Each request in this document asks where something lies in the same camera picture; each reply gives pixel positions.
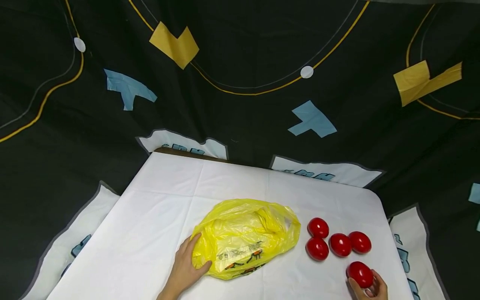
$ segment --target white circle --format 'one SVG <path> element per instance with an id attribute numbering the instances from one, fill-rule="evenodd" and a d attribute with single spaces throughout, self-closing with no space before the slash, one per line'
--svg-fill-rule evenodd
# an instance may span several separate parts
<path id="1" fill-rule="evenodd" d="M 81 38 L 74 37 L 73 43 L 75 44 L 75 47 L 77 47 L 78 51 L 80 52 L 85 52 L 85 50 L 87 49 L 87 47 L 85 46 L 85 43 L 82 41 Z"/>
<path id="2" fill-rule="evenodd" d="M 300 76 L 302 78 L 310 78 L 313 75 L 313 68 L 311 66 L 305 66 L 300 70 Z"/>

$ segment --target plastic bag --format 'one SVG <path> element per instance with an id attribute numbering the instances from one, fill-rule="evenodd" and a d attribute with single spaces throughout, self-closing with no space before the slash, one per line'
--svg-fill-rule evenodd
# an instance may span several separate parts
<path id="1" fill-rule="evenodd" d="M 206 274 L 229 280 L 250 274 L 293 248 L 300 222 L 289 207 L 233 199 L 215 205 L 192 236 L 199 232 L 202 236 L 193 249 L 193 265 L 199 268 L 212 261 Z"/>

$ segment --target tomato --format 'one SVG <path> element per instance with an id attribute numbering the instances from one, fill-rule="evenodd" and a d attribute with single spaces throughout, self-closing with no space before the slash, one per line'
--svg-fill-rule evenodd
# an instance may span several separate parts
<path id="1" fill-rule="evenodd" d="M 352 252 L 352 245 L 348 236 L 336 233 L 330 237 L 330 249 L 340 257 L 348 256 Z"/>
<path id="2" fill-rule="evenodd" d="M 361 262 L 352 262 L 347 268 L 347 275 L 353 278 L 361 288 L 369 288 L 373 284 L 372 270 Z"/>
<path id="3" fill-rule="evenodd" d="M 360 231 L 353 231 L 348 235 L 355 252 L 365 254 L 372 249 L 372 242 L 367 235 Z"/>
<path id="4" fill-rule="evenodd" d="M 310 223 L 308 223 L 307 226 L 307 230 L 311 234 L 311 236 L 321 239 L 325 239 L 326 237 L 328 237 L 328 233 L 330 231 L 327 222 L 320 218 L 313 218 L 312 220 L 310 220 Z"/>
<path id="5" fill-rule="evenodd" d="M 316 261 L 324 261 L 329 253 L 327 243 L 321 238 L 309 239 L 306 248 L 308 255 Z"/>

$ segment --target hand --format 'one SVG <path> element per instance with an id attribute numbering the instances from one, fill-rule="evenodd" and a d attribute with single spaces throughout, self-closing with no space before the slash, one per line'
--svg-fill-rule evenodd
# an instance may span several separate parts
<path id="1" fill-rule="evenodd" d="M 388 300 L 387 284 L 375 270 L 372 270 L 372 272 L 374 277 L 373 285 L 365 290 L 367 295 L 363 293 L 362 288 L 353 278 L 348 279 L 357 300 Z"/>
<path id="2" fill-rule="evenodd" d="M 176 300 L 181 293 L 197 282 L 208 269 L 212 266 L 212 262 L 208 261 L 200 269 L 195 269 L 192 263 L 192 253 L 197 243 L 200 233 L 192 240 L 188 237 L 179 250 L 175 254 L 175 262 L 173 263 L 170 277 L 163 288 L 157 300 Z"/>

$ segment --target table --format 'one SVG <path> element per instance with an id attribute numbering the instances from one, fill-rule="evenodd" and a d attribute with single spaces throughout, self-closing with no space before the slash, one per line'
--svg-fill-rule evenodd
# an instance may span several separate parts
<path id="1" fill-rule="evenodd" d="M 412 300 L 380 199 L 371 191 L 279 171 L 152 153 L 48 300 L 154 300 L 174 254 L 195 225 L 226 199 L 289 206 L 302 224 L 295 248 L 258 271 L 230 281 L 204 276 L 183 300 L 352 299 L 345 270 L 359 260 L 379 272 L 390 300 Z M 358 230 L 372 240 L 367 255 L 305 252 L 306 225 L 325 219 L 330 234 Z"/>

